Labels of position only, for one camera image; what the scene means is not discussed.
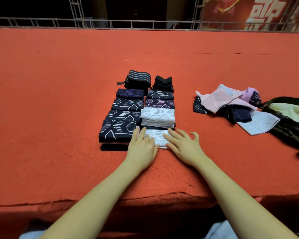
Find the pink cloth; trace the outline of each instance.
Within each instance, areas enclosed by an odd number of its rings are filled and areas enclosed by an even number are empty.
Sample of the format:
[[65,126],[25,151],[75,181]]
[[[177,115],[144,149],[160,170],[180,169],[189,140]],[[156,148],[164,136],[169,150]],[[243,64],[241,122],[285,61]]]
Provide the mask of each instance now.
[[218,88],[213,93],[205,95],[202,95],[200,92],[196,91],[196,95],[200,97],[201,105],[212,113],[216,113],[219,108],[227,104],[242,105],[249,107],[252,110],[257,110],[257,107],[252,106],[249,103],[238,98],[243,94],[244,92],[242,90],[235,90],[228,87]]
[[249,103],[254,91],[258,92],[255,88],[248,87],[239,98]]

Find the person's left hand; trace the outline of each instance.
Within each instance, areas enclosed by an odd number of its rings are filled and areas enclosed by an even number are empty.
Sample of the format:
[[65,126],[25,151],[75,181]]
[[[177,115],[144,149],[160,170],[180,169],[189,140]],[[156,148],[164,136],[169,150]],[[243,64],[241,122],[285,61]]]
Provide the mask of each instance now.
[[157,154],[159,145],[154,145],[154,138],[145,135],[146,128],[144,127],[137,138],[139,127],[137,127],[131,139],[130,144],[128,145],[128,154],[126,156],[125,162],[135,166],[139,172],[142,172],[146,169],[153,161]]

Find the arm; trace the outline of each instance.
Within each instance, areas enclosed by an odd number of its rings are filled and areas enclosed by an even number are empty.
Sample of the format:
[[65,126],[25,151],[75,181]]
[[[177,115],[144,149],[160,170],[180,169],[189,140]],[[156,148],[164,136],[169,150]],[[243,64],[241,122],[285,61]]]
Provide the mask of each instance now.
[[116,201],[128,185],[154,160],[159,146],[139,128],[133,132],[128,154],[123,163],[105,180],[60,217],[41,239],[95,239],[100,233]]
[[168,148],[200,172],[238,238],[298,238],[204,154],[197,133],[191,132],[192,140],[186,132],[178,132],[181,135],[170,129],[172,136],[164,134]]

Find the red carpet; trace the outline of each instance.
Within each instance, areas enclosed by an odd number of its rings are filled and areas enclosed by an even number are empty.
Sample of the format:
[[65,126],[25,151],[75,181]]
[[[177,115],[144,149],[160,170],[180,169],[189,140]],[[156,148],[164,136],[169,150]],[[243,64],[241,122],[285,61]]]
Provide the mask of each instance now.
[[[118,167],[126,152],[101,152],[98,134],[130,69],[152,83],[173,77],[177,127],[198,132],[207,156],[249,194],[299,197],[296,149],[193,112],[195,91],[221,83],[254,87],[263,101],[299,97],[299,34],[0,29],[0,218],[53,221]],[[112,217],[127,206],[214,203],[197,172],[160,150]]]

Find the finger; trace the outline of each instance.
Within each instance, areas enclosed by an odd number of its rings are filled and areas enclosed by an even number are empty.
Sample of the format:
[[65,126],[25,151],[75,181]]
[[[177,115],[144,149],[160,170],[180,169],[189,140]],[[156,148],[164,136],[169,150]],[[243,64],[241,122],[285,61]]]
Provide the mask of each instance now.
[[179,135],[177,132],[175,132],[175,131],[173,131],[172,129],[168,129],[168,132],[173,136],[173,137],[175,137],[176,139],[178,139],[178,140],[181,140],[181,139],[183,139],[183,137],[181,136],[181,135]]
[[154,139],[154,137],[150,138],[149,144],[151,144],[152,146],[155,145],[155,139]]
[[184,137],[184,138],[190,138],[189,135],[184,132],[183,130],[177,129],[177,131]]
[[138,131],[139,131],[140,127],[137,126],[135,129],[134,129],[134,132],[133,132],[133,135],[132,135],[132,139],[131,139],[131,142],[135,142],[137,140],[137,135],[138,135]]
[[144,127],[141,131],[140,134],[138,136],[138,141],[142,141],[144,139],[144,135],[145,135],[145,131],[146,131],[146,127]]
[[144,141],[150,142],[150,136],[148,134],[145,136]]
[[172,136],[169,136],[169,135],[163,133],[163,137],[164,137],[167,141],[171,142],[172,144],[174,144],[174,145],[176,145],[176,146],[179,144],[179,140],[176,139],[176,138],[174,138],[174,137],[172,137]]
[[194,136],[193,141],[199,143],[199,135],[197,134],[197,132],[191,132],[190,134]]
[[154,151],[153,151],[153,159],[155,158],[157,151],[158,151],[159,145],[155,145]]
[[169,142],[166,144],[166,147],[168,147],[170,150],[172,150],[176,155],[179,154],[179,150],[174,144]]

